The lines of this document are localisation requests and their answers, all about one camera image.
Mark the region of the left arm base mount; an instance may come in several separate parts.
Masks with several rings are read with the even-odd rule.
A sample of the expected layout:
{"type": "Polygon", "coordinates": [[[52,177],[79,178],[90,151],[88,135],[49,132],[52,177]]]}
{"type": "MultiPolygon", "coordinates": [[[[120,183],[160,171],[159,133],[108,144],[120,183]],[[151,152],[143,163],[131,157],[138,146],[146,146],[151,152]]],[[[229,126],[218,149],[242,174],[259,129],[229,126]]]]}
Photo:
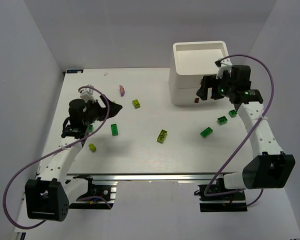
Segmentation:
{"type": "Polygon", "coordinates": [[[87,191],[78,198],[88,198],[76,200],[70,204],[70,209],[77,210],[110,210],[116,199],[117,182],[112,180],[98,180],[91,175],[75,175],[72,179],[68,178],[66,183],[71,180],[85,180],[88,184],[87,191]]]}

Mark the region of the lime lego 2x3 brick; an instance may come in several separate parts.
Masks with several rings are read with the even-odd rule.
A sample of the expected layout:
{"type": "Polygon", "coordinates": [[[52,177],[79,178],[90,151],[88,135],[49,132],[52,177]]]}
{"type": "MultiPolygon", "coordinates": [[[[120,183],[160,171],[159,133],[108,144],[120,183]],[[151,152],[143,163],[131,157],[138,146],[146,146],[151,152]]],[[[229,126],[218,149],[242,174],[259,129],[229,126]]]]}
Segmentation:
{"type": "Polygon", "coordinates": [[[139,103],[139,101],[137,99],[133,100],[132,104],[133,104],[133,106],[134,106],[135,109],[138,109],[138,108],[141,107],[141,105],[140,105],[140,103],[139,103]]]}

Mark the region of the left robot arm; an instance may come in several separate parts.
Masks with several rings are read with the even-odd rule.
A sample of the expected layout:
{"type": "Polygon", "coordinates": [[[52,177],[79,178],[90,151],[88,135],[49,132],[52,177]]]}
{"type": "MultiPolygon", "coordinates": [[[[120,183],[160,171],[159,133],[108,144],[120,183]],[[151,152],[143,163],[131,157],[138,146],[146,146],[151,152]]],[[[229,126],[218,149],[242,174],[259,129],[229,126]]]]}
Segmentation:
{"type": "Polygon", "coordinates": [[[93,97],[88,100],[74,99],[69,103],[68,118],[64,121],[59,146],[47,168],[36,179],[25,184],[27,216],[30,219],[62,222],[70,205],[79,197],[90,192],[92,181],[88,177],[66,177],[83,149],[88,136],[88,128],[95,121],[113,118],[123,108],[102,97],[104,107],[93,97]]]}

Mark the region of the green long lego brick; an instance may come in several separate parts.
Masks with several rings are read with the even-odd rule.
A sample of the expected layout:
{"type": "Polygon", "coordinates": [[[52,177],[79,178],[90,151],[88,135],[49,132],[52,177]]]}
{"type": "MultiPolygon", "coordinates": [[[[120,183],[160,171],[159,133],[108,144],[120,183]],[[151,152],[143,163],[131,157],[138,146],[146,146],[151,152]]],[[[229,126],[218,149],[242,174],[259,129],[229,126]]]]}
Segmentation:
{"type": "Polygon", "coordinates": [[[203,138],[206,138],[208,137],[209,135],[211,135],[213,133],[213,129],[210,128],[210,127],[207,127],[205,130],[203,130],[200,135],[203,137],[203,138]]]}

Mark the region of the small lime lego brick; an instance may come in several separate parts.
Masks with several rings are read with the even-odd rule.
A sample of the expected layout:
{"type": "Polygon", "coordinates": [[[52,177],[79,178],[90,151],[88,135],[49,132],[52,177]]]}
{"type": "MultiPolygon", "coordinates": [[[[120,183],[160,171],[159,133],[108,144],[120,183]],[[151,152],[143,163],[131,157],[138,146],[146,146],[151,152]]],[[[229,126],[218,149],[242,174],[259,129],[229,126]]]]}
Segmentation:
{"type": "Polygon", "coordinates": [[[88,147],[89,147],[89,149],[90,149],[92,152],[95,152],[95,151],[97,150],[96,147],[95,147],[95,145],[92,144],[92,143],[90,143],[90,144],[88,145],[88,147]]]}

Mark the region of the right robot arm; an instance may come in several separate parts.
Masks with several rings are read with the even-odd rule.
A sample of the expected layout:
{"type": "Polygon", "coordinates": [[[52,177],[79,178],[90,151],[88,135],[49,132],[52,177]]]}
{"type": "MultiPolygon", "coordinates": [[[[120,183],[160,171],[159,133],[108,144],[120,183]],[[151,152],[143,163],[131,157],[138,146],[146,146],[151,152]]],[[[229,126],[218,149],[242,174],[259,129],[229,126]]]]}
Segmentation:
{"type": "Polygon", "coordinates": [[[248,65],[231,65],[217,61],[216,75],[204,76],[197,96],[206,100],[212,89],[214,100],[228,98],[244,123],[245,140],[250,141],[253,159],[239,172],[228,173],[222,179],[209,183],[206,197],[237,193],[245,189],[281,189],[291,175],[295,158],[286,154],[274,137],[265,117],[267,108],[259,90],[251,89],[251,68],[248,65]]]}

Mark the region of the lime long lego brick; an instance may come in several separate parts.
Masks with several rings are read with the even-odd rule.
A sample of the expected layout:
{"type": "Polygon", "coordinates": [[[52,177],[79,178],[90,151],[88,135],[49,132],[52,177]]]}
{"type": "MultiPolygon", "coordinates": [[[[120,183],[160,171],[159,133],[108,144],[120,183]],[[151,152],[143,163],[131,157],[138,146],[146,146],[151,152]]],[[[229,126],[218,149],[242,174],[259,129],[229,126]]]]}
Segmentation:
{"type": "Polygon", "coordinates": [[[162,129],[159,133],[159,136],[157,137],[157,142],[162,144],[165,141],[167,134],[168,132],[162,129]]]}

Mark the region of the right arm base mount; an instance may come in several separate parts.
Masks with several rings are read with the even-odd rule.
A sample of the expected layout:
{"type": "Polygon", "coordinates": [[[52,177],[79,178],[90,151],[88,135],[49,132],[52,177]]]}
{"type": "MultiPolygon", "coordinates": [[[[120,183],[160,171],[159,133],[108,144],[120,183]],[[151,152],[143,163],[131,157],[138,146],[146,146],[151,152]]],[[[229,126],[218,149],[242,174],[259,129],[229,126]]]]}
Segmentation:
{"type": "Polygon", "coordinates": [[[199,197],[201,213],[226,213],[247,212],[246,196],[243,192],[234,194],[205,196],[204,190],[207,185],[198,185],[198,190],[193,194],[199,197]]]}

